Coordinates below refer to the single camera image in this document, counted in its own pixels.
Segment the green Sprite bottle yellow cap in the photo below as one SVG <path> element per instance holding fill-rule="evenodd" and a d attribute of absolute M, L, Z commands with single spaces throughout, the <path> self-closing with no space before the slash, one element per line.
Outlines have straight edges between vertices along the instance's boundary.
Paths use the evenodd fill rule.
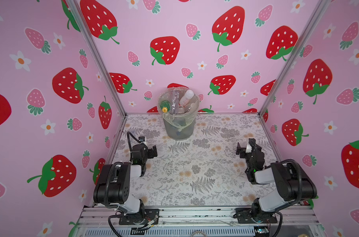
<path fill-rule="evenodd" d="M 168 100 L 163 100 L 160 103 L 160 108 L 163 113 L 167 113 L 171 110 L 171 104 Z"/>

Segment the clear bottle blue cap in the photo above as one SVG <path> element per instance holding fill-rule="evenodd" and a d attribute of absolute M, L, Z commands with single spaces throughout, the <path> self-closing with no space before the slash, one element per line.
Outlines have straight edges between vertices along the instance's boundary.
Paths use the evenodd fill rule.
<path fill-rule="evenodd" d="M 176 109 L 179 106 L 180 94 L 179 91 L 174 90 L 171 94 L 171 114 L 176 113 Z"/>

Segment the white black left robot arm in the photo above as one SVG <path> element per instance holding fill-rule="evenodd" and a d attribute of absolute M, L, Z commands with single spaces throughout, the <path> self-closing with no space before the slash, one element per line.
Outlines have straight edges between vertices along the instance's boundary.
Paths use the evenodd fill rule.
<path fill-rule="evenodd" d="M 132 178 L 144 176 L 147 161 L 158 156 L 157 146 L 149 149 L 144 144 L 137 144 L 130 154 L 131 161 L 116 162 L 102 168 L 93 201 L 107 208 L 117 208 L 125 214 L 142 216 L 145 212 L 143 201 L 130 194 L 130 182 Z"/>

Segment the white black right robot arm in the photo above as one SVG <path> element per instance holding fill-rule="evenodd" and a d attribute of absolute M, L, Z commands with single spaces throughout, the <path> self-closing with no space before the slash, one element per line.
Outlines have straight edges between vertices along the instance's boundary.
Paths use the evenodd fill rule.
<path fill-rule="evenodd" d="M 246 147 L 237 144 L 236 154 L 246 160 L 245 174 L 254 185 L 274 183 L 276 189 L 268 195 L 257 198 L 250 210 L 239 211 L 237 217 L 247 214 L 251 218 L 272 215 L 302 200 L 316 198 L 317 188 L 301 166 L 292 159 L 271 163 L 265 166 L 262 147 L 250 138 Z"/>

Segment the clear bottle yellow label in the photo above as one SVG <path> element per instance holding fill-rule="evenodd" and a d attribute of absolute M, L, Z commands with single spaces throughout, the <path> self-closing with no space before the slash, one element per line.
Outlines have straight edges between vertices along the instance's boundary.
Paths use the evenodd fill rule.
<path fill-rule="evenodd" d="M 178 108 L 176 109 L 176 116 L 182 116 L 186 113 L 186 109 L 183 106 L 178 106 Z"/>

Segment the white bottle red cap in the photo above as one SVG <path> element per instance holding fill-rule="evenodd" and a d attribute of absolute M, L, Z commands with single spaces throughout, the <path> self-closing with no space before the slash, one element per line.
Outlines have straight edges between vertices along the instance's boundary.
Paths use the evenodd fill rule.
<path fill-rule="evenodd" d="M 179 101 L 179 106 L 185 107 L 190 100 L 193 98 L 194 92 L 192 90 L 187 90 L 184 96 Z"/>

